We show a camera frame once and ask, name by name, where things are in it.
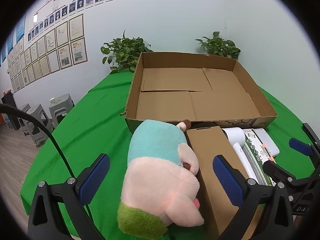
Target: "teal plush fabric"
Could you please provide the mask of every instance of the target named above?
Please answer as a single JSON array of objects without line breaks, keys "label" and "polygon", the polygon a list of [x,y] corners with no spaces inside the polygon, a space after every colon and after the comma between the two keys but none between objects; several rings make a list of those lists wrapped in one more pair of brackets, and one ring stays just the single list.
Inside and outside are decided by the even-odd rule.
[{"label": "teal plush fabric", "polygon": [[181,165],[178,145],[187,143],[184,133],[173,124],[145,120],[132,135],[128,163],[139,157],[154,157]]}]

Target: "metal screw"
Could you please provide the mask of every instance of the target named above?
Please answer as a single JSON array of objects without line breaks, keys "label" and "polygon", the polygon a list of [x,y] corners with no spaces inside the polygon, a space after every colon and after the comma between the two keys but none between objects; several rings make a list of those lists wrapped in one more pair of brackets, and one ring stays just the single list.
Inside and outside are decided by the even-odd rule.
[{"label": "metal screw", "polygon": [[251,186],[253,186],[253,185],[256,184],[256,181],[255,181],[254,179],[248,179],[247,182],[248,182],[248,184],[251,185]]},{"label": "metal screw", "polygon": [[67,183],[71,185],[71,184],[74,184],[75,181],[76,181],[75,178],[69,178],[69,179],[67,180]]},{"label": "metal screw", "polygon": [[42,180],[42,181],[40,181],[40,182],[38,183],[38,186],[39,186],[39,187],[43,187],[44,184],[45,184],[45,182]]},{"label": "metal screw", "polygon": [[282,182],[278,182],[278,187],[279,188],[284,188],[284,184]]}]

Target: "blue gripper pad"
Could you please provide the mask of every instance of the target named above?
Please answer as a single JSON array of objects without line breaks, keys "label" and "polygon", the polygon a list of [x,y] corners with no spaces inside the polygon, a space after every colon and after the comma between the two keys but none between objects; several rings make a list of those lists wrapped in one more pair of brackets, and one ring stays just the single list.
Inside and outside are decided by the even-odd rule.
[{"label": "blue gripper pad", "polygon": [[308,144],[305,144],[304,142],[301,142],[295,138],[291,138],[289,140],[289,147],[302,153],[305,156],[310,156],[313,154],[311,146]]},{"label": "blue gripper pad", "polygon": [[79,188],[79,202],[81,206],[91,203],[109,169],[110,158],[108,155],[104,155]]},{"label": "blue gripper pad", "polygon": [[219,156],[213,159],[213,171],[216,174],[220,184],[226,192],[228,198],[234,206],[241,207],[244,202],[242,187],[233,177]]}]

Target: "green fuzzy plush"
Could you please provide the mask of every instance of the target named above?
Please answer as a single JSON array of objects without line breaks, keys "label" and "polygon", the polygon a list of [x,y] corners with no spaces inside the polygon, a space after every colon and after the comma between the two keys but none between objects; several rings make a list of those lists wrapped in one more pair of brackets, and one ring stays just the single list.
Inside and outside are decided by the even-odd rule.
[{"label": "green fuzzy plush", "polygon": [[122,202],[118,209],[118,225],[127,234],[149,240],[159,239],[167,231],[159,217],[138,208],[128,207]]}]

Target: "blue poster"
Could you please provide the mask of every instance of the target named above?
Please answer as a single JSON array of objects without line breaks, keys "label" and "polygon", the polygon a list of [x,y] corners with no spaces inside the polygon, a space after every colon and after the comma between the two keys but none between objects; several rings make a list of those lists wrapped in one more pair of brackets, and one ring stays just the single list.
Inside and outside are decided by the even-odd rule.
[{"label": "blue poster", "polygon": [[2,47],[2,50],[1,50],[2,62],[4,62],[6,55],[7,55],[7,54],[5,53],[5,44],[4,44],[3,47]]},{"label": "blue poster", "polygon": [[21,19],[17,23],[17,29],[16,29],[16,36],[17,36],[17,42],[23,37],[24,35],[24,25],[26,21],[26,15],[22,16]]},{"label": "blue poster", "polygon": [[10,51],[13,49],[13,32],[9,34],[8,39],[7,39],[7,49],[8,49],[8,54]]}]

